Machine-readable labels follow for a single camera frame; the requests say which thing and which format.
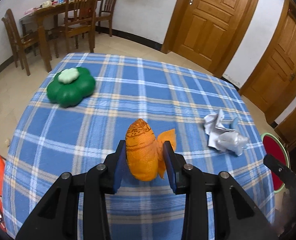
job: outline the light green flower shape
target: light green flower shape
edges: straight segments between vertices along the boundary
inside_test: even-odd
[[[63,84],[69,84],[79,77],[77,68],[64,69],[58,76],[58,81]]]

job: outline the wooden chair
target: wooden chair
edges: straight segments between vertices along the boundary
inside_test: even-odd
[[[34,54],[36,55],[34,45],[39,42],[38,33],[31,32],[21,38],[19,35],[18,29],[16,26],[16,22],[14,19],[14,15],[13,15],[13,12],[11,9],[8,9],[6,11],[5,17],[2,18],[2,21],[5,24],[9,43],[10,43],[10,46],[11,46],[11,49],[13,52],[15,66],[18,67],[17,60],[19,59],[19,61],[21,63],[21,68],[22,69],[25,68],[27,76],[29,76],[30,71],[29,71],[29,66],[28,66],[26,54],[25,54],[25,49],[32,46]],[[54,40],[54,47],[55,47],[56,57],[58,58],[56,40]]]
[[[95,48],[95,23],[97,0],[66,0],[66,11],[64,25],[52,29],[56,35],[64,35],[66,39],[66,50],[70,53],[69,38],[75,36],[76,47],[78,47],[78,34],[88,32],[89,50],[94,52]],[[73,17],[68,17],[68,1],[74,3]]]
[[[96,18],[99,27],[98,33],[100,33],[100,22],[109,21],[109,36],[112,36],[112,16],[115,10],[115,4],[116,0],[101,0],[99,15]]]

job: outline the orange toy carrot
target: orange toy carrot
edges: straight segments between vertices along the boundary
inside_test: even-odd
[[[163,143],[170,141],[176,150],[175,129],[161,133],[155,138],[150,126],[141,118],[132,123],[126,133],[127,162],[136,179],[150,181],[157,174],[163,179],[166,166],[163,159]]]

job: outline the blue gripper pad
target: blue gripper pad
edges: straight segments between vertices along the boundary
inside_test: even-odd
[[[113,176],[113,190],[116,193],[121,185],[122,176],[126,167],[126,142],[123,141],[122,148],[120,150],[119,159],[115,168],[114,176]]]
[[[171,187],[173,193],[175,193],[177,190],[177,185],[176,185],[176,176],[175,176],[174,168],[172,166],[171,159],[170,159],[171,154],[174,155],[171,145],[169,148],[169,147],[167,147],[166,143],[164,143],[163,144],[163,158],[164,158],[164,162],[166,164],[170,187]]]

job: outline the small white object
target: small white object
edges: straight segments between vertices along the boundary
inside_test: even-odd
[[[43,2],[43,4],[42,4],[43,8],[47,8],[49,6],[52,6],[52,1],[51,0],[47,0],[47,1]]]
[[[7,139],[6,139],[5,144],[6,144],[7,147],[10,146],[10,138],[7,138]]]
[[[58,76],[58,81],[64,84],[69,84],[79,77],[79,71],[77,68],[64,69]]]

